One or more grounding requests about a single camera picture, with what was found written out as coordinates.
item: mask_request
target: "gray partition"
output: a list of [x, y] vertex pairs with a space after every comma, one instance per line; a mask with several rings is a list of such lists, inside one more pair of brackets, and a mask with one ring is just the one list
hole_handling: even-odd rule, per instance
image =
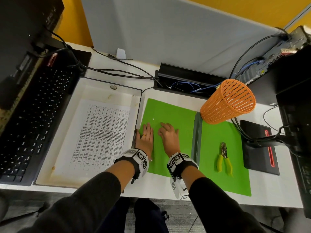
[[[219, 76], [228, 76], [256, 41], [280, 32], [186, 0], [82, 0], [82, 4], [96, 50], [115, 55], [121, 48], [127, 58]], [[260, 43], [238, 66], [278, 41]]]

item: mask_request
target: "paper sheet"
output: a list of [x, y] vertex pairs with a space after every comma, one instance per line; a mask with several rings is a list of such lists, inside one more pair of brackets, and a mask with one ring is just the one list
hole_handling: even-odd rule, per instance
[[113, 165], [124, 150], [129, 122], [135, 122], [130, 107], [81, 100], [53, 174], [91, 178]]

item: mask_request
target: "person's right hand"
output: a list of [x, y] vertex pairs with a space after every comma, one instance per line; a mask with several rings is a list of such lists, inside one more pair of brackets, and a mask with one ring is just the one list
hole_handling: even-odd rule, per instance
[[169, 123], [161, 123], [161, 126], [158, 135], [162, 138], [165, 153], [169, 157], [177, 152], [180, 153], [178, 137], [179, 130], [177, 129], [175, 131], [174, 127]]

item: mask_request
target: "green mat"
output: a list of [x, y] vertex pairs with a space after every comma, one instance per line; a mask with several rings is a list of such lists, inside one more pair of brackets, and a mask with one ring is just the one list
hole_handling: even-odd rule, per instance
[[[220, 143], [227, 144], [227, 154], [233, 167], [233, 177], [228, 176], [225, 162], [222, 172], [217, 172], [217, 155]], [[241, 135], [232, 123], [210, 125], [203, 121], [200, 150], [200, 171], [225, 191], [251, 196], [248, 169], [243, 164]]]
[[180, 149], [183, 153], [191, 155], [195, 114], [196, 112], [192, 110], [148, 99], [139, 130], [140, 134], [142, 134], [142, 126], [147, 122], [150, 122], [153, 128], [153, 161], [150, 162], [148, 172], [170, 177], [166, 168], [169, 158], [164, 152], [162, 139], [158, 135], [158, 130], [161, 127], [160, 122], [170, 123], [175, 129], [179, 129]]

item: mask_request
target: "yellow handle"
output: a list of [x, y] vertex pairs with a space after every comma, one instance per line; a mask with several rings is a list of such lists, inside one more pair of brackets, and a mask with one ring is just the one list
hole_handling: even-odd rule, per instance
[[224, 159], [224, 157], [221, 155], [221, 154], [219, 154], [218, 155], [218, 159], [217, 159], [217, 163], [216, 163], [216, 167], [217, 167], [217, 171], [218, 172], [221, 172], [222, 171], [222, 160]]
[[232, 165], [231, 165], [231, 162], [230, 162], [230, 159], [229, 158], [226, 158], [225, 159], [225, 163], [226, 163], [226, 166], [227, 166], [227, 173], [229, 176], [233, 176], [232, 174]]

